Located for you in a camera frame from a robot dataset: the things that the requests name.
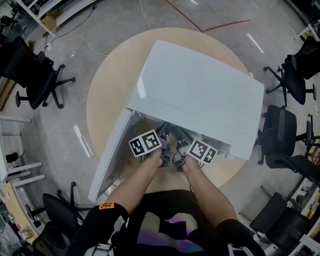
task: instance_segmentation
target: orange label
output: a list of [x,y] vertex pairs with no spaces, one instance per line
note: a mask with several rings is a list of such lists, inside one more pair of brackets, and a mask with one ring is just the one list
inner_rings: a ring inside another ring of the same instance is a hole
[[115,208],[114,202],[106,202],[99,205],[99,210]]

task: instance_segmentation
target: black t-shirt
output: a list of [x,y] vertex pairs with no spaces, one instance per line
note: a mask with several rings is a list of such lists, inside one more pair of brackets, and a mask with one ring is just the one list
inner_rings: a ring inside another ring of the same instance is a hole
[[98,244],[117,255],[254,255],[265,256],[252,233],[238,220],[213,228],[191,191],[145,194],[128,216],[116,203],[93,207],[67,251],[83,256]]

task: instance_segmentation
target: shirt sleeve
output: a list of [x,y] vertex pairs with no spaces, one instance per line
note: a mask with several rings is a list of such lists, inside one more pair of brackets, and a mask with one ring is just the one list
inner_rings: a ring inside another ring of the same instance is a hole
[[115,228],[116,221],[122,217],[124,223],[128,219],[125,208],[117,203],[101,204],[93,207],[87,214],[79,231],[71,240],[66,255],[83,256],[85,252],[98,244],[108,244]]
[[254,256],[266,256],[265,252],[254,240],[251,231],[238,220],[227,219],[221,222],[215,230],[234,247],[247,247]]

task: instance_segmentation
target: hand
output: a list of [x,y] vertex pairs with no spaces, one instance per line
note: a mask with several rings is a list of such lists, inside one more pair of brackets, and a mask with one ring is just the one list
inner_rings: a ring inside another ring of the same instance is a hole
[[150,167],[155,167],[155,168],[160,167],[163,163],[163,161],[161,159],[161,152],[162,152],[161,148],[158,148],[158,149],[152,151],[148,155],[146,160],[143,162],[143,164],[146,163],[147,165],[151,165]]
[[185,157],[185,163],[184,165],[182,165],[182,169],[186,174],[188,174],[189,172],[196,172],[198,170],[201,170],[198,161],[190,155],[187,155]]

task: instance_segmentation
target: gray floor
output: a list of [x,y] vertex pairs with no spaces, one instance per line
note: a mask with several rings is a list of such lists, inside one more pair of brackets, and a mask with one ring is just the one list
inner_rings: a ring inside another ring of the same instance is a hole
[[[265,88],[273,87],[276,81],[270,73],[263,72],[263,67],[276,68],[284,62],[287,54],[295,54],[303,44],[300,39],[293,38],[304,25],[282,0],[195,0],[198,5],[190,0],[170,1],[202,30],[249,19],[249,22],[221,27],[206,34],[228,46]],[[197,30],[164,0],[142,2],[151,29],[180,27]],[[57,36],[82,22],[90,11],[89,7],[75,15],[56,32]],[[58,109],[52,97],[46,108],[32,110],[27,102],[22,102],[20,108],[17,108],[16,91],[19,90],[22,96],[25,92],[20,86],[16,86],[12,92],[3,113],[29,117],[32,123],[14,127],[21,130],[22,145],[19,139],[10,137],[5,138],[5,146],[7,153],[22,146],[25,149],[23,159],[27,163],[43,162],[43,166],[37,171],[46,174],[48,178],[28,186],[37,205],[41,205],[40,195],[43,192],[54,193],[60,188],[68,196],[71,181],[78,184],[75,190],[76,201],[89,205],[87,195],[99,161],[96,156],[86,157],[73,127],[78,125],[91,145],[86,124],[86,101],[92,78],[105,57],[96,55],[86,42],[77,37],[66,44],[65,42],[74,36],[81,36],[90,42],[97,53],[107,55],[121,42],[147,29],[139,0],[101,0],[83,25],[52,43],[52,48],[56,51],[46,51],[46,55],[55,61],[55,67],[65,64],[62,79],[76,77],[75,83],[63,85],[57,90],[64,109]],[[36,41],[35,53],[44,50],[45,38],[42,38],[42,33],[41,29],[37,29],[30,37]],[[252,35],[264,53],[258,50],[246,33]],[[319,88],[319,80],[318,75],[314,76],[306,82],[307,88],[312,88],[312,83]],[[270,104],[283,105],[282,91],[264,95],[263,110]],[[314,105],[317,104],[312,95],[307,95],[303,106],[288,95],[287,109],[296,114],[299,133],[305,132],[308,113],[315,115]],[[314,131],[320,134],[319,119],[316,116]],[[290,170],[269,169],[266,164],[258,165],[258,153],[259,149],[254,148],[250,160],[221,187],[235,209],[245,211],[250,217],[254,217],[267,201],[259,189],[260,185],[286,195],[300,179],[298,174]],[[304,153],[303,143],[297,143],[295,154]]]

